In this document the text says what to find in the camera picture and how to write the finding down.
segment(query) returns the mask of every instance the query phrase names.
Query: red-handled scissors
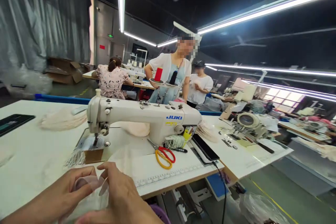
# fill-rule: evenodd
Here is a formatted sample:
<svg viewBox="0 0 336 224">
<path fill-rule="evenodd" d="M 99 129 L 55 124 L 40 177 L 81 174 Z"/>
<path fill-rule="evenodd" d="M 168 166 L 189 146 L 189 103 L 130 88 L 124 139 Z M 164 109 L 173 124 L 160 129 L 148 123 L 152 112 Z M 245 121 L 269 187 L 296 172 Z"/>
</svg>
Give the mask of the red-handled scissors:
<svg viewBox="0 0 336 224">
<path fill-rule="evenodd" d="M 159 163 L 159 165 L 164 168 L 164 169 L 171 169 L 173 167 L 173 163 L 175 163 L 176 159 L 175 159 L 175 155 L 172 153 L 171 150 L 161 147 L 161 146 L 157 146 L 156 144 L 154 144 L 151 140 L 149 140 L 147 138 L 148 142 L 153 146 L 153 148 L 155 149 L 155 157 L 157 162 Z M 173 157 L 173 160 L 171 160 L 168 155 L 166 154 L 166 151 L 169 152 L 171 154 L 171 156 Z M 161 158 L 163 158 L 168 164 L 169 166 L 165 166 L 161 163 L 161 161 L 159 160 L 159 156 Z"/>
</svg>

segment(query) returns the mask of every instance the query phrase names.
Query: ceiling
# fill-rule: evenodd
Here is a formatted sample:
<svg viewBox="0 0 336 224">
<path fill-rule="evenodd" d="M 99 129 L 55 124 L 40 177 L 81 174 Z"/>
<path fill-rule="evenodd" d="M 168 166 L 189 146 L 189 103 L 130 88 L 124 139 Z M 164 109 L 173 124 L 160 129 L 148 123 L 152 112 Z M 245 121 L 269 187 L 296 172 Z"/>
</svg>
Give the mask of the ceiling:
<svg viewBox="0 0 336 224">
<path fill-rule="evenodd" d="M 105 0 L 118 6 L 118 0 Z M 264 0 L 125 0 L 125 11 L 157 30 L 178 35 L 176 21 L 196 32 L 214 20 Z M 319 0 L 204 34 L 201 51 L 226 64 L 332 70 L 336 66 L 336 0 Z M 246 43 L 267 47 L 234 47 L 237 35 Z"/>
</svg>

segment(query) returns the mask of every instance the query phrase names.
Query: white cardigan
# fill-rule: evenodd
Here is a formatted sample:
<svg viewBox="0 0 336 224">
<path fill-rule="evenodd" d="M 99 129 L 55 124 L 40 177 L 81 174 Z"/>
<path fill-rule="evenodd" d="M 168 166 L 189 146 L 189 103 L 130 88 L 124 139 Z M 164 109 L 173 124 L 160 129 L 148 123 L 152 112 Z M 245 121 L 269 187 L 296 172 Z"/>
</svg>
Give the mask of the white cardigan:
<svg viewBox="0 0 336 224">
<path fill-rule="evenodd" d="M 172 59 L 171 54 L 164 54 L 161 53 L 158 57 L 151 59 L 149 61 L 149 64 L 153 68 L 153 71 L 156 71 L 158 67 L 162 67 L 162 76 L 161 80 L 163 82 L 166 82 L 169 77 L 171 65 L 172 65 Z M 190 77 L 191 75 L 191 64 L 189 60 L 184 59 L 184 74 L 186 77 Z"/>
</svg>

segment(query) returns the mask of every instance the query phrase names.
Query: floor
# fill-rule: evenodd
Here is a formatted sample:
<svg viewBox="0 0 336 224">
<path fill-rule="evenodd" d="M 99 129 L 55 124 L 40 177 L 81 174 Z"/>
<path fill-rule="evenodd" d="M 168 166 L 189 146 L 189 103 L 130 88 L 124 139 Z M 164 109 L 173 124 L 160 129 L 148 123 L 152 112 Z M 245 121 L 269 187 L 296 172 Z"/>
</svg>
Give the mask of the floor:
<svg viewBox="0 0 336 224">
<path fill-rule="evenodd" d="M 50 94 L 92 98 L 95 95 L 95 88 L 97 88 L 97 83 L 94 80 L 84 79 L 73 86 L 54 83 Z M 17 99 L 6 95 L 3 88 L 0 90 L 0 107 L 15 101 Z M 242 179 L 241 184 L 249 193 L 263 195 L 267 198 L 268 196 L 271 197 L 288 214 L 286 215 L 282 210 L 279 210 L 290 224 L 334 223 L 336 220 L 336 196 L 334 194 L 329 192 L 315 198 L 271 165 Z M 204 186 L 204 181 L 197 181 L 192 184 L 194 190 L 201 189 Z M 204 200 L 203 204 L 210 217 L 205 217 L 202 220 L 192 217 L 192 223 L 219 224 L 224 202 L 217 202 L 214 197 L 211 197 Z"/>
</svg>

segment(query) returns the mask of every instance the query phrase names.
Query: ruler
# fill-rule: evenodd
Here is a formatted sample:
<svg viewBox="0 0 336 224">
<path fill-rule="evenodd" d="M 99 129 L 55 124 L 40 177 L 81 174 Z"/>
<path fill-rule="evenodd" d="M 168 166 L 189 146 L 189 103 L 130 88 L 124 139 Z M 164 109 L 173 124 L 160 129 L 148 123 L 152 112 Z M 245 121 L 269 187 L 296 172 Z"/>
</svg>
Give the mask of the ruler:
<svg viewBox="0 0 336 224">
<path fill-rule="evenodd" d="M 175 171 L 171 171 L 171 172 L 167 171 L 166 173 L 162 173 L 162 174 L 155 175 L 155 176 L 152 176 L 152 177 L 148 177 L 148 178 L 145 178 L 145 179 L 136 180 L 134 183 L 135 183 L 136 187 L 139 187 L 139 186 L 142 186 L 142 185 L 144 186 L 144 185 L 151 184 L 151 183 L 154 183 L 154 182 L 157 182 L 157 181 L 160 181 L 160 180 L 164 180 L 164 179 L 168 179 L 170 177 L 174 177 L 174 176 L 177 176 L 177 175 L 180 175 L 180 174 L 184 174 L 186 172 L 191 172 L 193 170 L 197 170 L 197 169 L 200 169 L 200 168 L 204 168 L 204 166 L 202 164 L 193 165 L 193 166 L 181 168 L 179 170 L 175 170 Z"/>
</svg>

